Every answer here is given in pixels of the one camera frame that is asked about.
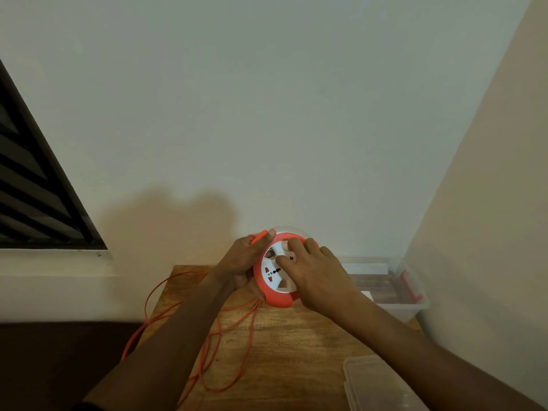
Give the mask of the person's right hand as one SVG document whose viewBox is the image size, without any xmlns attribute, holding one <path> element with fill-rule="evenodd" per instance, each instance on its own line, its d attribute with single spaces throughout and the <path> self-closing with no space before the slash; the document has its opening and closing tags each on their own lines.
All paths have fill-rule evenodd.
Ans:
<svg viewBox="0 0 548 411">
<path fill-rule="evenodd" d="M 301 256 L 301 281 L 294 283 L 305 306 L 336 321 L 361 301 L 369 302 L 328 248 L 320 247 L 323 256 L 315 259 L 296 238 L 291 238 L 288 246 Z"/>
</svg>

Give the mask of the person's left hand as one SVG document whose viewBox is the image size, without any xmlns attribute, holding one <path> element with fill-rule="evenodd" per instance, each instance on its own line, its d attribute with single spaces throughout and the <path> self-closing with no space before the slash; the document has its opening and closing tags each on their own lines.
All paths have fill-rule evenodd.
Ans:
<svg viewBox="0 0 548 411">
<path fill-rule="evenodd" d="M 231 293 L 251 281 L 253 266 L 263 257 L 254 257 L 251 253 L 251 241 L 256 235 L 236 239 L 216 267 L 211 270 L 210 274 L 224 290 Z"/>
</svg>

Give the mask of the orange and white cable reel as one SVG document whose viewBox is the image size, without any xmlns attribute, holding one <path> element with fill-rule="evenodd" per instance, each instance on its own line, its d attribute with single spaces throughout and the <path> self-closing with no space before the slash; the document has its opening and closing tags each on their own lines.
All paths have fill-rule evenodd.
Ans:
<svg viewBox="0 0 548 411">
<path fill-rule="evenodd" d="M 289 226 L 277 226 L 275 230 L 273 241 L 264 248 L 253 265 L 253 276 L 265 303 L 271 307 L 286 309 L 300 299 L 300 294 L 293 280 L 279 267 L 276 258 L 285 256 L 291 262 L 296 262 L 297 257 L 289 250 L 288 241 L 296 238 L 304 243 L 310 236 L 300 229 Z"/>
</svg>

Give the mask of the person's left forearm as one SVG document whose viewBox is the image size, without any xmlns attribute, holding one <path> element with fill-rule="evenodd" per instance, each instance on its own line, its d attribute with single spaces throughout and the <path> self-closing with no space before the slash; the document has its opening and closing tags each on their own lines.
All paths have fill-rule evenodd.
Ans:
<svg viewBox="0 0 548 411">
<path fill-rule="evenodd" d="M 70 411 L 175 411 L 236 273 L 216 266 L 173 315 Z"/>
</svg>

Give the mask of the person's right forearm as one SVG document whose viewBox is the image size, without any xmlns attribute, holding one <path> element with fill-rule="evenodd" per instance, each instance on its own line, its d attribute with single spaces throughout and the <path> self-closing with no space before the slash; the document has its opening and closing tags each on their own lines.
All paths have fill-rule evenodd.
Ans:
<svg viewBox="0 0 548 411">
<path fill-rule="evenodd" d="M 548 411 L 358 293 L 333 321 L 382 358 L 430 411 Z"/>
</svg>

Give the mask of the clear plastic storage box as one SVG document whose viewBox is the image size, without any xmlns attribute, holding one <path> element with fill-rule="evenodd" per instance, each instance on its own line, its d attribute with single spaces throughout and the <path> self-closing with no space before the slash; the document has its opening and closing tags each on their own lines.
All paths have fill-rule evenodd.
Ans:
<svg viewBox="0 0 548 411">
<path fill-rule="evenodd" d="M 339 257 L 354 285 L 402 322 L 431 306 L 426 288 L 401 258 Z"/>
</svg>

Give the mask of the clear plastic lid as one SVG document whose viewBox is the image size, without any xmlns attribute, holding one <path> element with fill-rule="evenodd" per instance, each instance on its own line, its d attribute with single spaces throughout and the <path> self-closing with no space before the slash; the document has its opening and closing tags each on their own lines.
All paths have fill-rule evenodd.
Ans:
<svg viewBox="0 0 548 411">
<path fill-rule="evenodd" d="M 343 364 L 351 411 L 430 411 L 380 357 L 350 357 Z"/>
</svg>

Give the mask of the black louvered window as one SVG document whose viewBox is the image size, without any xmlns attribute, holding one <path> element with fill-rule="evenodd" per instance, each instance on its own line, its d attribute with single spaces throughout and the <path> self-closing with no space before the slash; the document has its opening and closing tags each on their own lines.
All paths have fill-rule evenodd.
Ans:
<svg viewBox="0 0 548 411">
<path fill-rule="evenodd" d="M 107 249 L 1 60 L 0 249 Z"/>
</svg>

